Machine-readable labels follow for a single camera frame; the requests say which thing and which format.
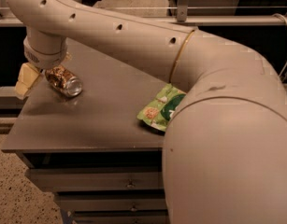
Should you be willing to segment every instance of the drawer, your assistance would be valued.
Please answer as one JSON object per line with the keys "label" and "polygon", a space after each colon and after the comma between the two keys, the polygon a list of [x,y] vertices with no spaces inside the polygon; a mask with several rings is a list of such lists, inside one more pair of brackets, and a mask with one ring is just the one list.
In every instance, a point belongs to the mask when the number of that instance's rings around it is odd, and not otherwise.
{"label": "drawer", "polygon": [[42,191],[163,189],[158,168],[31,169],[26,176]]}
{"label": "drawer", "polygon": [[54,201],[70,212],[128,212],[167,210],[164,192],[146,190],[132,192],[66,193],[57,195]]}
{"label": "drawer", "polygon": [[78,224],[168,224],[166,211],[136,212],[102,212],[102,213],[74,213],[72,218]]}

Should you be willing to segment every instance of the floor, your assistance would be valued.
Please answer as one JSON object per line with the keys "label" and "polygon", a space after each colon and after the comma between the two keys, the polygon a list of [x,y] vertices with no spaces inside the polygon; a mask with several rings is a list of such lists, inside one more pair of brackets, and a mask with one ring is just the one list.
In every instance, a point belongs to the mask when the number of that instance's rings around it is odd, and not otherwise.
{"label": "floor", "polygon": [[[167,0],[103,0],[95,7],[142,17],[162,17],[166,14]],[[0,116],[0,147],[15,120]],[[29,182],[24,177],[25,170],[17,156],[0,151],[0,224],[63,223],[53,196]]]}

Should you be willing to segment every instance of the metallic can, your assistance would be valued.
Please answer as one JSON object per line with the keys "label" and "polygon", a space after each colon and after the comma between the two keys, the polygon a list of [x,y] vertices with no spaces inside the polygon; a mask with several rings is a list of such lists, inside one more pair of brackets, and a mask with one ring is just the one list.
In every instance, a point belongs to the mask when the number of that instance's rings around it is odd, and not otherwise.
{"label": "metallic can", "polygon": [[66,97],[75,97],[82,91],[81,80],[61,64],[46,70],[45,76],[51,86]]}

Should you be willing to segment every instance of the green bag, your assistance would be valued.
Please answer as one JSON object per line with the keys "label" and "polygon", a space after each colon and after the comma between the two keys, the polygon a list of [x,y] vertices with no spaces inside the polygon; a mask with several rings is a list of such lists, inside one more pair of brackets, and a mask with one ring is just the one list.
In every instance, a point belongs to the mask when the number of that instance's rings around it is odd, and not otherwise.
{"label": "green bag", "polygon": [[175,109],[186,94],[171,84],[167,84],[137,115],[151,127],[164,131],[171,120]]}

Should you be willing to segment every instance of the snack bag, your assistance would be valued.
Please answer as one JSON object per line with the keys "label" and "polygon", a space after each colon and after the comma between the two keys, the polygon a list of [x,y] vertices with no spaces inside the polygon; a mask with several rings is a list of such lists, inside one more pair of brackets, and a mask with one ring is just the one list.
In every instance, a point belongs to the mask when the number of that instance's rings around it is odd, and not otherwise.
{"label": "snack bag", "polygon": [[137,115],[151,127],[165,132],[175,109],[186,94],[171,84],[167,84]]}

